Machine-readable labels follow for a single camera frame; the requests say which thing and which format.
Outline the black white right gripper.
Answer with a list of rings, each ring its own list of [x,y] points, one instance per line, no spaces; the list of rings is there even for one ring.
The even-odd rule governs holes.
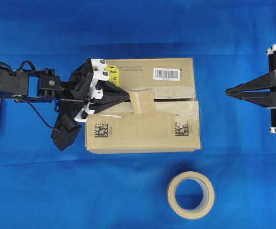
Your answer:
[[[226,95],[271,110],[270,132],[276,134],[276,44],[267,49],[269,73],[226,90]],[[270,92],[246,92],[270,89]]]

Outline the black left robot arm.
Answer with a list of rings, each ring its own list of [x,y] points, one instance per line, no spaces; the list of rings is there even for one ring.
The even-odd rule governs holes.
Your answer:
[[[54,69],[37,70],[24,61],[17,70],[0,62],[0,97],[23,103],[56,101],[59,118],[86,122],[87,117],[129,100],[129,94],[109,81],[104,59],[85,60],[63,82]]]

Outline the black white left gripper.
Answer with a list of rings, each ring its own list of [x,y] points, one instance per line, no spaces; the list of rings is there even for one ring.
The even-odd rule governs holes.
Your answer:
[[[129,94],[109,82],[109,78],[105,59],[85,60],[71,73],[66,91],[60,96],[59,117],[83,123],[89,115],[129,101]]]

